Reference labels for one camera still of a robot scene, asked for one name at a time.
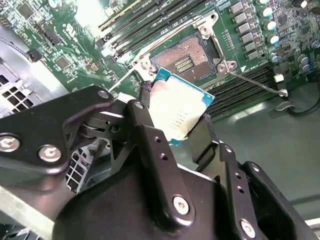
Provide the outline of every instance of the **hole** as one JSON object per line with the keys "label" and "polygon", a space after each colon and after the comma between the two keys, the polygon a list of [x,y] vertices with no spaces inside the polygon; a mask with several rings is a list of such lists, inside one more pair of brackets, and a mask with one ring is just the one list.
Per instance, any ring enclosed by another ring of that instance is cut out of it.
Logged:
{"label": "hole", "polygon": [[20,111],[23,111],[23,110],[27,109],[26,106],[23,105],[23,104],[20,104],[20,105],[17,106],[16,108],[17,108],[18,110],[20,110]]}
{"label": "hole", "polygon": [[15,86],[10,89],[10,91],[11,91],[12,93],[14,93],[14,92],[17,91],[17,90],[18,90],[18,89],[17,89]]}
{"label": "hole", "polygon": [[240,186],[237,186],[236,188],[239,190],[240,193],[242,193],[242,194],[245,193],[245,191]]}
{"label": "hole", "polygon": [[16,96],[18,99],[20,99],[20,100],[23,100],[23,99],[26,98],[26,96],[23,95],[22,92],[20,92],[20,91],[16,92],[16,93],[15,93],[15,96]]}
{"label": "hole", "polygon": [[161,153],[161,157],[160,157],[162,160],[165,160],[167,161],[168,160],[168,157],[164,154],[164,153]]}
{"label": "hole", "polygon": [[8,101],[12,103],[14,106],[18,105],[19,101],[14,96],[8,98]]}
{"label": "hole", "polygon": [[72,171],[73,171],[73,170],[72,170],[72,168],[69,168],[69,170],[68,170],[68,173],[67,173],[67,174],[68,174],[69,176],[71,176],[71,175],[72,175]]}
{"label": "hole", "polygon": [[77,172],[73,172],[73,174],[72,174],[72,178],[74,179],[74,180],[76,180],[78,183],[80,183],[80,181],[81,181],[81,175],[79,175]]}
{"label": "hole", "polygon": [[0,75],[0,84],[5,85],[7,84],[9,81],[8,79],[5,78],[5,76]]}
{"label": "hole", "polygon": [[115,133],[119,132],[120,127],[119,127],[117,124],[114,124],[114,125],[112,125],[112,126],[110,127],[109,130],[110,130],[111,133],[115,134]]}
{"label": "hole", "polygon": [[239,173],[236,172],[235,175],[238,179],[241,179],[241,176],[239,175]]}
{"label": "hole", "polygon": [[72,159],[75,160],[75,161],[78,161],[78,160],[79,160],[78,154],[74,153],[74,154],[72,155]]}
{"label": "hole", "polygon": [[24,103],[28,108],[31,108],[31,107],[34,105],[29,99],[24,100],[23,103]]}
{"label": "hole", "polygon": [[4,93],[2,94],[2,96],[4,96],[4,97],[6,98],[6,97],[10,96],[10,92],[6,91],[6,92],[4,92]]}
{"label": "hole", "polygon": [[161,139],[160,139],[158,136],[156,136],[156,137],[154,138],[154,140],[155,140],[157,143],[161,143]]}
{"label": "hole", "polygon": [[84,175],[85,173],[85,170],[80,166],[80,165],[77,165],[75,167],[75,170],[80,174],[80,175]]}

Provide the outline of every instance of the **black memory slot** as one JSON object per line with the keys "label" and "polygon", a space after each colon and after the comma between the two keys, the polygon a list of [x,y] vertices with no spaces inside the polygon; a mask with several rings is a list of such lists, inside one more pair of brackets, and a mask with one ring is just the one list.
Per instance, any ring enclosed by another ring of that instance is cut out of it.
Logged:
{"label": "black memory slot", "polygon": [[[244,76],[268,87],[274,87],[271,80],[273,72],[269,68],[269,64],[258,67],[244,74]],[[233,78],[209,92],[216,97],[213,104],[206,111],[212,118],[235,110],[242,105],[269,94],[263,88],[240,78]]]}
{"label": "black memory slot", "polygon": [[[145,27],[152,25],[155,23],[155,21],[161,17],[162,15],[166,15],[168,14],[169,11],[173,10],[174,8],[176,8],[178,5],[180,4],[184,4],[186,0],[179,0],[179,1],[174,1],[174,3],[172,5],[169,5],[168,8],[165,8],[161,11],[156,12],[155,14],[153,14],[147,22],[143,23],[142,25],[138,26],[138,27],[133,27],[132,30],[127,31],[124,35],[122,35],[121,37],[119,37],[115,42],[113,42],[111,45],[114,44],[118,44],[120,45],[121,42],[126,41],[127,39],[129,39],[130,37],[132,37],[133,34],[136,34],[137,32],[143,30]],[[138,20],[135,20],[134,22],[130,23],[130,25],[136,25]]]}
{"label": "black memory slot", "polygon": [[[120,33],[121,31],[124,30],[124,28],[130,28],[131,26],[133,26],[134,24],[136,24],[137,22],[139,22],[138,18],[143,17],[147,12],[149,11],[155,11],[158,8],[158,2],[152,2],[150,6],[147,6],[147,8],[142,8],[143,11],[135,13],[134,11],[130,14],[132,14],[130,19],[127,19],[123,24],[120,24],[118,26],[115,26],[111,32],[109,32],[104,39],[105,40],[110,40],[113,36],[117,35],[118,33]],[[117,22],[120,22],[122,19],[124,19],[127,16],[127,14],[124,15],[124,17],[120,18]]]}
{"label": "black memory slot", "polygon": [[141,35],[140,37],[136,38],[132,42],[130,42],[128,45],[124,46],[121,50],[119,50],[118,54],[123,55],[130,51],[135,45],[139,44],[143,39],[147,39],[151,37],[153,34],[161,30],[163,27],[173,24],[176,20],[181,18],[183,15],[191,13],[194,8],[199,6],[200,4],[204,3],[207,0],[200,0],[197,2],[194,2],[193,4],[187,6],[183,12],[179,12],[177,16],[172,16],[172,18],[169,18],[162,23],[156,25],[155,28],[152,28],[150,31],[146,32],[145,34]]}

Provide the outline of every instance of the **chip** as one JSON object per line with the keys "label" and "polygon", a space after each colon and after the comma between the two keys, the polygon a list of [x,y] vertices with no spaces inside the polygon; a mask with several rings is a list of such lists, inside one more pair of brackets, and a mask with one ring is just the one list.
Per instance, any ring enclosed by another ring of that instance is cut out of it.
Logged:
{"label": "chip", "polygon": [[34,11],[26,2],[18,8],[18,11],[22,16],[24,16],[25,19],[30,18],[34,14]]}
{"label": "chip", "polygon": [[286,14],[282,14],[282,15],[278,16],[277,19],[278,19],[278,24],[280,26],[286,24],[288,21],[288,17]]}
{"label": "chip", "polygon": [[68,67],[70,65],[70,63],[67,61],[67,59],[62,56],[60,57],[58,60],[55,61],[55,63],[61,68],[61,69],[65,69],[66,67]]}
{"label": "chip", "polygon": [[217,73],[213,58],[217,52],[210,41],[196,32],[150,60],[159,70],[165,68],[190,83]]}

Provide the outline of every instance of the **electrolytic capacitor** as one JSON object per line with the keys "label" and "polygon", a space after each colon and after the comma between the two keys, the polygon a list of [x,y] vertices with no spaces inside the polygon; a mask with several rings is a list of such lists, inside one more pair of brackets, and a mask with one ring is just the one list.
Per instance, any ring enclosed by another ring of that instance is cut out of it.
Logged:
{"label": "electrolytic capacitor", "polygon": [[271,34],[270,36],[268,36],[266,40],[270,44],[276,44],[277,42],[279,42],[279,36]]}
{"label": "electrolytic capacitor", "polygon": [[301,54],[299,57],[298,57],[298,62],[299,64],[301,65],[307,65],[309,63],[309,58],[304,55],[304,54]]}
{"label": "electrolytic capacitor", "polygon": [[272,15],[273,11],[271,7],[263,7],[260,9],[259,14],[262,17],[268,18]]}
{"label": "electrolytic capacitor", "polygon": [[268,3],[269,0],[256,0],[255,2],[257,4],[261,4],[261,5],[266,5]]}
{"label": "electrolytic capacitor", "polygon": [[48,0],[48,3],[53,9],[59,9],[62,7],[62,0]]}
{"label": "electrolytic capacitor", "polygon": [[277,28],[277,23],[275,21],[267,21],[263,27],[265,30],[274,31]]}

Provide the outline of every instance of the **silver screw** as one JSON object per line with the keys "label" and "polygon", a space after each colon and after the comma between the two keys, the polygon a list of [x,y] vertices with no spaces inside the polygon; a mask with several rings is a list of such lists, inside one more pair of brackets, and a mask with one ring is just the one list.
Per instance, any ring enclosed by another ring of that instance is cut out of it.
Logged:
{"label": "silver screw", "polygon": [[243,231],[245,232],[245,234],[248,235],[249,238],[254,239],[256,237],[256,232],[255,232],[254,228],[247,220],[242,219],[240,221],[240,224],[241,224]]}
{"label": "silver screw", "polygon": [[232,153],[232,149],[228,145],[224,145],[225,150],[227,150],[229,153]]}
{"label": "silver screw", "polygon": [[43,161],[53,163],[61,158],[61,151],[53,145],[45,145],[39,150],[38,155]]}
{"label": "silver screw", "polygon": [[189,212],[187,201],[180,196],[175,196],[173,198],[173,206],[181,215],[186,215]]}
{"label": "silver screw", "polygon": [[143,109],[143,108],[144,108],[144,106],[143,106],[140,102],[138,102],[138,101],[135,101],[135,102],[134,102],[134,105],[135,105],[137,108],[139,108],[139,109]]}
{"label": "silver screw", "polygon": [[104,99],[108,99],[109,98],[108,94],[105,91],[100,90],[100,91],[98,91],[98,94],[99,94],[100,97],[102,97]]}
{"label": "silver screw", "polygon": [[0,152],[11,153],[17,150],[20,141],[13,136],[0,136]]}
{"label": "silver screw", "polygon": [[255,164],[252,164],[252,167],[256,172],[259,172],[259,168]]}

